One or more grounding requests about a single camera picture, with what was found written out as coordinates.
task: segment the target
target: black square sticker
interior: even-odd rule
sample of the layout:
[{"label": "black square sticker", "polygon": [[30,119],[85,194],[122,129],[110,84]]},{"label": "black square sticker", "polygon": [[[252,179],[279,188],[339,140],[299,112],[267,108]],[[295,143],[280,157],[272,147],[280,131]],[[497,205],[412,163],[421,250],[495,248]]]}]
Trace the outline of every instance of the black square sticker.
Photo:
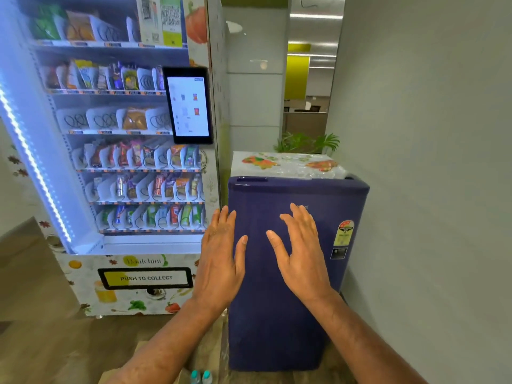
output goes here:
[{"label": "black square sticker", "polygon": [[348,248],[332,248],[331,260],[343,260]]}]

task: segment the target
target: forearm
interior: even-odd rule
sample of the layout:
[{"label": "forearm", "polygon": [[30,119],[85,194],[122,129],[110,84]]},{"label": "forearm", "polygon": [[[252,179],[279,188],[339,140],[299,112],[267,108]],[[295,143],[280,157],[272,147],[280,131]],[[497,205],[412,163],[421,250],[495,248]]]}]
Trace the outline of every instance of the forearm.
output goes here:
[{"label": "forearm", "polygon": [[423,378],[379,337],[343,299],[328,297],[306,304],[361,384],[418,383]]},{"label": "forearm", "polygon": [[107,384],[168,384],[218,318],[189,299],[183,308],[117,372]]}]

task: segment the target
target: plastic wrap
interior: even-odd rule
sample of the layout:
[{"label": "plastic wrap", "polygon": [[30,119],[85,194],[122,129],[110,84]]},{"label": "plastic wrap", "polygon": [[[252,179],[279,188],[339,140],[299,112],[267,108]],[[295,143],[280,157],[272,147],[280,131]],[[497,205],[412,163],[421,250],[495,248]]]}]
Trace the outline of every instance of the plastic wrap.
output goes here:
[{"label": "plastic wrap", "polygon": [[232,177],[344,179],[348,172],[327,155],[235,151]]}]

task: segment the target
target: water bottle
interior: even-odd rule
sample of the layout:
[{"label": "water bottle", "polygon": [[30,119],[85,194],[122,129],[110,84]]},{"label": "water bottle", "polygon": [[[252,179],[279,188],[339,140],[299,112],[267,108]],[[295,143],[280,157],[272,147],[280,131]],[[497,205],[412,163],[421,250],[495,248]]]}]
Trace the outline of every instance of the water bottle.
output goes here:
[{"label": "water bottle", "polygon": [[201,384],[201,375],[198,371],[192,371],[190,374],[190,384]]},{"label": "water bottle", "polygon": [[203,384],[212,384],[212,383],[213,383],[213,378],[210,374],[210,371],[204,371]]}]

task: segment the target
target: purple refrigerator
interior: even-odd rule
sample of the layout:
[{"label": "purple refrigerator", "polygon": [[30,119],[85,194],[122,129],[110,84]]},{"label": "purple refrigerator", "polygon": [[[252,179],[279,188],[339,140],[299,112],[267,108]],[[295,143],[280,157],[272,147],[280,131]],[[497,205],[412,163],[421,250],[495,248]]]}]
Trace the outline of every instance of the purple refrigerator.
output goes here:
[{"label": "purple refrigerator", "polygon": [[332,288],[340,290],[366,197],[363,182],[325,155],[235,152],[229,209],[234,240],[247,234],[246,275],[229,308],[229,366],[239,371],[318,368],[327,335],[288,289],[266,231],[291,244],[290,203],[304,205],[318,229]]}]

